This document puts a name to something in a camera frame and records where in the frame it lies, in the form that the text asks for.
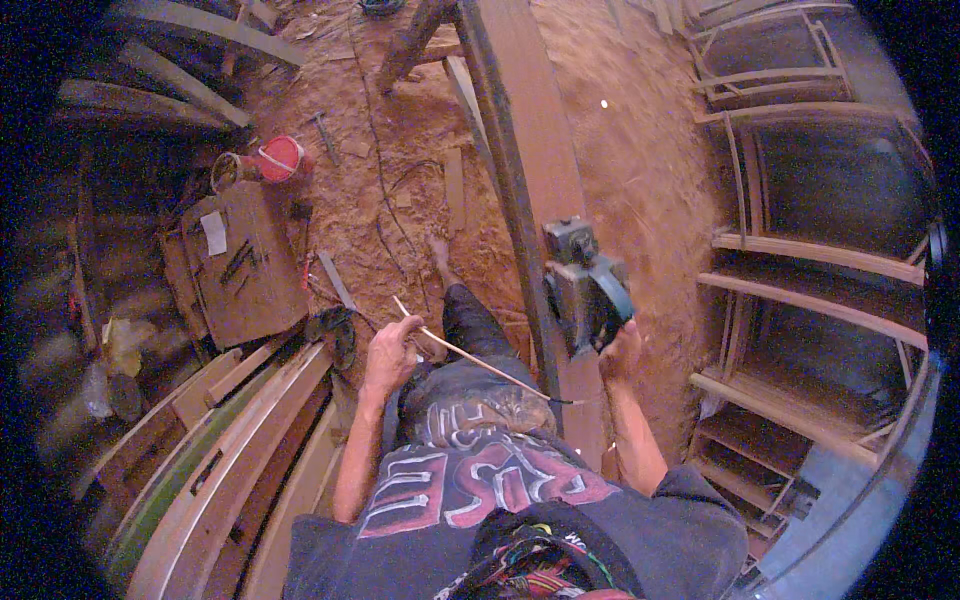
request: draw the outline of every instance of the red lid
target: red lid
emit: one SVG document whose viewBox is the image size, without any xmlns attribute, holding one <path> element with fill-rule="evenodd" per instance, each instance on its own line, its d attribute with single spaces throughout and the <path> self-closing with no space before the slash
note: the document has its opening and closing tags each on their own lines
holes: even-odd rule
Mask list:
<svg viewBox="0 0 960 600">
<path fill-rule="evenodd" d="M 303 149 L 300 147 L 300 144 L 289 135 L 281 135 L 270 140 L 260 148 L 258 156 L 260 172 L 263 173 L 263 179 L 273 183 L 290 179 L 290 176 L 292 176 L 294 172 L 297 171 L 297 167 L 300 166 L 302 153 Z M 264 157 L 264 155 L 287 165 L 290 169 L 293 169 L 293 171 L 273 164 Z"/>
</svg>

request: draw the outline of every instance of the red bucket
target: red bucket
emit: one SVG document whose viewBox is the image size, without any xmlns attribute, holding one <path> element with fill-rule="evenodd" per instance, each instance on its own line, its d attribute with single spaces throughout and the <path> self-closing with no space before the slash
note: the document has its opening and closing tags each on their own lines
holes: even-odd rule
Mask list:
<svg viewBox="0 0 960 600">
<path fill-rule="evenodd" d="M 260 172 L 270 183 L 302 180 L 313 170 L 313 159 L 289 135 L 280 135 L 260 146 Z"/>
</svg>

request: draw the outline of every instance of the sawdust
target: sawdust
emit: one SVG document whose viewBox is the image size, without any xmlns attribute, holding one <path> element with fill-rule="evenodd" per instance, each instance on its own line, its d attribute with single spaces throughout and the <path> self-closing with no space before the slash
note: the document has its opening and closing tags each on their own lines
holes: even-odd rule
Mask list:
<svg viewBox="0 0 960 600">
<path fill-rule="evenodd" d="M 377 324 L 397 319 L 397 294 L 431 330 L 442 330 L 443 288 L 424 237 L 449 231 L 442 165 L 444 152 L 459 147 L 467 226 L 450 240 L 450 264 L 502 324 L 514 324 L 508 336 L 527 356 L 526 328 L 515 325 L 524 317 L 510 237 L 441 65 L 416 67 L 389 96 L 375 91 L 390 38 L 408 25 L 416 4 L 382 21 L 366 19 L 349 0 L 288 5 L 280 34 L 308 63 L 296 75 L 254 71 L 246 109 L 262 139 L 293 135 L 316 159 L 309 181 L 276 188 L 274 197 L 313 204 L 310 247 L 330 253 L 358 307 Z M 689 91 L 691 59 L 679 40 L 661 38 L 652 17 L 629 6 L 620 10 L 624 35 L 603 3 L 540 0 L 533 7 L 564 96 L 589 216 L 605 251 L 630 266 L 637 314 L 651 336 L 637 371 L 643 409 L 668 463 L 676 464 L 694 409 L 685 379 L 704 362 L 705 307 L 695 277 L 708 261 L 719 196 L 709 183 L 715 159 L 693 125 L 703 109 Z M 431 45 L 456 42 L 444 25 Z M 334 167 L 307 121 L 321 109 L 338 146 L 369 144 L 369 154 L 340 153 L 343 163 Z M 291 231 L 296 239 L 296 227 Z M 327 282 L 321 265 L 312 272 Z M 333 298 L 327 284 L 311 311 Z M 347 373 L 354 385 L 371 336 L 358 322 L 359 356 Z"/>
</svg>

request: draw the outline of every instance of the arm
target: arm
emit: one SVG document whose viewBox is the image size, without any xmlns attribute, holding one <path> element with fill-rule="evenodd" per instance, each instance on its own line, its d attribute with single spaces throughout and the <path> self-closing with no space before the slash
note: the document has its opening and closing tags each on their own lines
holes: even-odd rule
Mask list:
<svg viewBox="0 0 960 600">
<path fill-rule="evenodd" d="M 370 497 L 379 467 L 383 409 L 387 398 L 410 378 L 417 365 L 417 350 L 406 339 L 422 326 L 421 317 L 407 317 L 400 323 L 388 324 L 370 342 L 357 414 L 333 492 L 333 518 L 341 523 L 355 522 Z"/>
<path fill-rule="evenodd" d="M 630 319 L 600 356 L 600 374 L 613 416 L 617 463 L 623 478 L 634 490 L 652 496 L 666 475 L 650 424 L 640 409 L 633 372 L 642 352 L 636 322 Z"/>
</svg>

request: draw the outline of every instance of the leg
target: leg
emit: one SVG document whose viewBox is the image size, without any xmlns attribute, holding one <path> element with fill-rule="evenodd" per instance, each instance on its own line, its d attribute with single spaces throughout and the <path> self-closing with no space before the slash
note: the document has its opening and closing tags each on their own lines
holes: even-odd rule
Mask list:
<svg viewBox="0 0 960 600">
<path fill-rule="evenodd" d="M 516 356 L 506 334 L 489 310 L 450 271 L 446 242 L 431 235 L 430 250 L 444 281 L 444 337 L 458 348 L 477 356 Z"/>
</svg>

